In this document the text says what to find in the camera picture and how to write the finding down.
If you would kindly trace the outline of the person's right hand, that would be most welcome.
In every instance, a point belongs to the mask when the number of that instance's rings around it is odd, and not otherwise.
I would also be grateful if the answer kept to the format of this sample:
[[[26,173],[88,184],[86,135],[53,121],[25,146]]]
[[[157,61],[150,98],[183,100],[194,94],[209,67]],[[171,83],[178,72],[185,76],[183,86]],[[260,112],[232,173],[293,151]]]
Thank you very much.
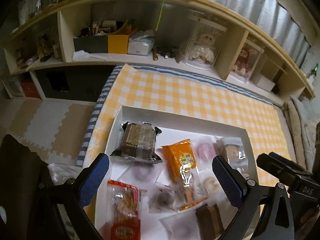
[[[290,199],[293,223],[295,228],[294,239],[306,239],[317,226],[319,220],[319,201],[294,197]]]

